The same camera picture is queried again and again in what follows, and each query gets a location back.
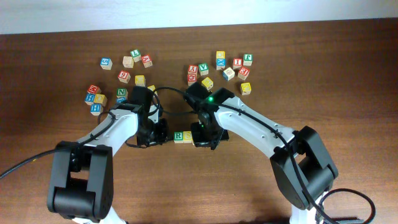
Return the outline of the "yellow S block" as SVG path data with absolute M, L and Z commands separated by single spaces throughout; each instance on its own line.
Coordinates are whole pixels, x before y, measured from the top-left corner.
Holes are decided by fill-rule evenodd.
M 192 132 L 191 131 L 184 131 L 183 132 L 183 142 L 184 143 L 192 143 L 193 142 Z

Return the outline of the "green R block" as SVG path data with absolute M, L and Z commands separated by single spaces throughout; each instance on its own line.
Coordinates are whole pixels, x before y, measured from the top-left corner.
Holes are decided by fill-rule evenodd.
M 174 132 L 174 143 L 183 143 L 183 132 L 176 131 Z

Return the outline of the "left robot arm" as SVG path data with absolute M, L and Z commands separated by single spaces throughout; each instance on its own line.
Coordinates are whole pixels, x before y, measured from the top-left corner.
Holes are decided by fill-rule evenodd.
M 136 147 L 143 148 L 168 140 L 156 99 L 152 90 L 135 86 L 91 133 L 57 144 L 47 196 L 50 212 L 76 223 L 124 223 L 112 206 L 113 156 L 133 136 Z

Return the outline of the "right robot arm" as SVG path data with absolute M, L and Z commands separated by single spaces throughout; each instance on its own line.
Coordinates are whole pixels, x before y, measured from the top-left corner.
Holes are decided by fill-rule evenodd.
M 196 147 L 216 149 L 233 132 L 270 159 L 277 186 L 292 205 L 290 223 L 323 223 L 312 202 L 320 202 L 338 176 L 319 134 L 277 124 L 246 106 L 231 91 L 210 93 L 194 83 L 184 100 L 198 115 L 191 132 Z

